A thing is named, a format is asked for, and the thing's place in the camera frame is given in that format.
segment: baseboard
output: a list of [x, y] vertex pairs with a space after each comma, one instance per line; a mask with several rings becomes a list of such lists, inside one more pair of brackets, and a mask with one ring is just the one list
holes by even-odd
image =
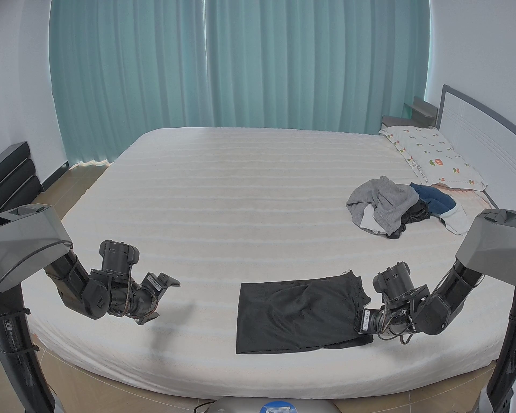
[[43, 188], [43, 191], [46, 191], [48, 188], [50, 188], [54, 182], [56, 182], [59, 178], [62, 177], [62, 175], [70, 168], [70, 164], [68, 161], [66, 163], [62, 164], [57, 170], [50, 175], [47, 179], [45, 179], [45, 182], [41, 184], [41, 187]]

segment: white pillow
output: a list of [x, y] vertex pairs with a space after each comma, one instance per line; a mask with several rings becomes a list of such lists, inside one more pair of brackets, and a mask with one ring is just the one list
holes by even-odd
[[459, 189], [486, 189], [480, 174], [455, 152], [439, 130], [391, 126], [380, 131], [404, 156], [426, 185]]

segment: black garment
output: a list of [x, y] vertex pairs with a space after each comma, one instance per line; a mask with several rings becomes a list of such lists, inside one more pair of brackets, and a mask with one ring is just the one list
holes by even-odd
[[400, 227], [394, 231], [391, 235], [387, 235], [387, 238], [392, 240], [397, 240], [401, 233], [406, 230], [406, 225], [411, 223], [418, 223], [424, 219], [430, 218], [430, 211], [428, 210], [428, 204], [420, 199], [413, 206], [408, 208], [407, 212], [405, 212], [401, 216], [401, 225]]
[[349, 271], [315, 280], [242, 283], [236, 352], [294, 353], [368, 344], [355, 332], [356, 313], [371, 299]]

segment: blue circular label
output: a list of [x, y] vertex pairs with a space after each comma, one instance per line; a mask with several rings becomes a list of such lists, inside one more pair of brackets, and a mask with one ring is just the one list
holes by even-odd
[[263, 406], [260, 413], [297, 413], [297, 410], [289, 402], [274, 400]]

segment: curtain fold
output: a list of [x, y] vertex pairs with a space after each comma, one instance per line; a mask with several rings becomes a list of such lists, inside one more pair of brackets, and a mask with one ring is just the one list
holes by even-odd
[[53, 0], [53, 94], [69, 161], [145, 132], [378, 133], [423, 97], [428, 0]]

